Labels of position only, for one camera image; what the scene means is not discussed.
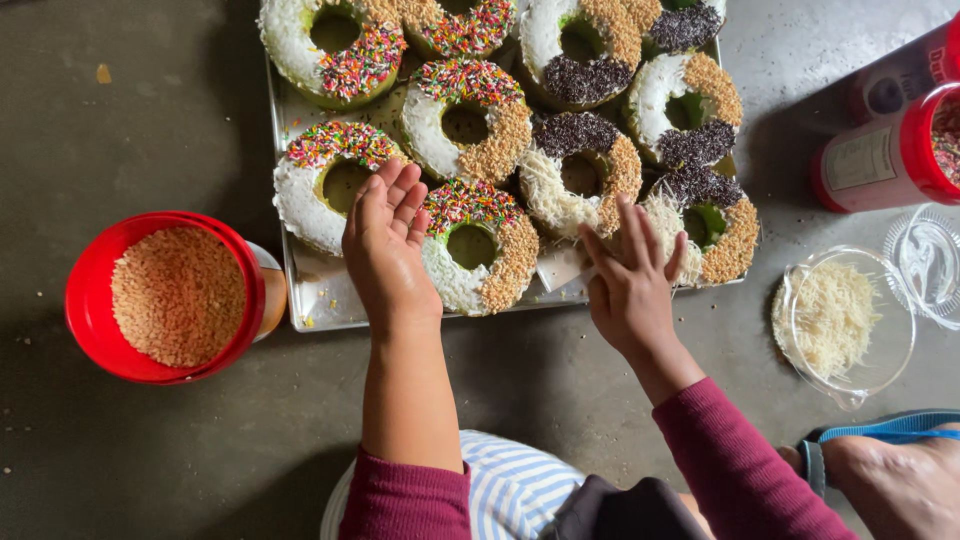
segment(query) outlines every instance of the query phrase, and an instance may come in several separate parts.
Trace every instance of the foot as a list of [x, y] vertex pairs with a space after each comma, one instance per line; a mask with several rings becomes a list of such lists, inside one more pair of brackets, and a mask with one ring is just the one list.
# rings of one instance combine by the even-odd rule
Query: foot
[[[960, 441], [930, 437], [897, 446], [850, 436], [822, 448], [829, 485], [877, 540], [960, 538]], [[800, 455], [791, 450], [780, 455], [799, 471]]]

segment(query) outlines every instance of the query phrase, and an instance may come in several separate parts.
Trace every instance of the red plastic jar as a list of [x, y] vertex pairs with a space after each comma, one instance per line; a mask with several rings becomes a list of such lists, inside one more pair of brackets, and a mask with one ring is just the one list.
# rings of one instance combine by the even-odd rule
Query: red plastic jar
[[954, 185], [933, 156], [933, 114], [960, 83], [936, 88], [904, 112], [884, 116], [824, 145], [810, 162], [817, 197], [835, 212], [907, 207], [930, 201], [960, 204]]
[[[212, 233], [227, 246], [243, 275], [247, 302], [240, 328], [209, 362], [193, 368], [170, 367], [134, 349], [113, 318], [110, 280], [114, 262], [144, 236], [162, 229], [195, 227]], [[211, 217], [184, 211], [160, 211], [125, 219], [100, 233], [84, 250], [67, 281], [66, 323], [84, 352], [100, 367], [122, 379], [175, 384], [207, 377], [228, 367], [262, 333], [268, 304], [260, 264], [248, 243], [233, 229]], [[274, 299], [274, 302], [286, 297]]]
[[943, 83], [960, 81], [960, 13], [852, 75], [850, 110], [859, 125], [902, 112]]

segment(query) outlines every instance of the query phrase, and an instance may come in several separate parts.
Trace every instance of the metal baking tray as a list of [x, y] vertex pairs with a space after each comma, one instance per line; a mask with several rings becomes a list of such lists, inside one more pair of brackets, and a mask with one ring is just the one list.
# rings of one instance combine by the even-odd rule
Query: metal baking tray
[[[510, 71], [516, 55], [516, 43], [504, 45], [503, 50], [494, 54], [497, 61]], [[705, 47], [705, 52], [720, 62], [719, 44], [715, 40]], [[267, 79], [270, 88], [270, 114], [274, 124], [274, 144], [276, 159], [286, 151], [287, 144], [303, 133], [307, 128], [325, 120], [365, 121], [383, 130], [394, 140], [399, 136], [398, 112], [403, 105], [406, 92], [406, 76], [412, 69], [404, 57], [397, 84], [386, 98], [377, 100], [369, 107], [352, 112], [331, 112], [320, 109], [304, 99], [277, 72], [267, 55]], [[612, 117], [620, 107], [619, 100], [613, 100], [601, 108], [604, 116]], [[342, 258], [326, 256], [299, 241], [280, 224], [283, 236], [283, 265], [286, 271], [290, 322], [297, 331], [329, 331], [364, 327], [369, 323], [367, 313], [360, 303], [356, 289], [347, 274]], [[553, 257], [541, 255], [540, 260]], [[520, 301], [508, 309], [519, 311], [545, 307], [581, 305], [588, 301], [587, 283], [589, 273], [581, 274], [563, 286], [548, 291], [543, 281], [535, 275], [530, 287]], [[727, 284], [742, 282], [743, 278]]]

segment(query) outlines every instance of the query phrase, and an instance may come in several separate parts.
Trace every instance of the striped blue and white fabric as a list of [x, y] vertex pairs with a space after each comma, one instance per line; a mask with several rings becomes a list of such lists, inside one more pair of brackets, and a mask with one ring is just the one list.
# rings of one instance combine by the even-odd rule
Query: striped blue and white fabric
[[[534, 540], [584, 474], [556, 456], [480, 431], [460, 431], [460, 449], [470, 466], [470, 528], [477, 540]], [[321, 540], [337, 538], [347, 507], [351, 464], [326, 504]]]

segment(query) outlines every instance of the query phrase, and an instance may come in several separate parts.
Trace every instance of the clear plastic bowl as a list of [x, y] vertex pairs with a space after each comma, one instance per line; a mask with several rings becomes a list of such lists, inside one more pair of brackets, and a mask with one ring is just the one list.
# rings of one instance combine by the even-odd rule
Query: clear plastic bowl
[[[811, 369], [797, 346], [794, 309], [806, 278], [828, 261], [853, 265], [857, 272], [870, 276], [879, 294], [874, 298], [874, 309], [882, 318], [870, 334], [870, 347], [862, 358], [862, 365], [854, 365], [842, 377], [823, 379]], [[864, 400], [893, 382], [913, 354], [917, 334], [913, 308], [904, 308], [899, 299], [911, 304], [900, 271], [880, 254], [857, 246], [836, 246], [814, 254], [783, 272], [783, 294], [778, 295], [774, 304], [775, 321], [785, 329], [785, 336], [778, 340], [780, 347], [813, 387], [831, 396], [841, 408], [857, 410]]]

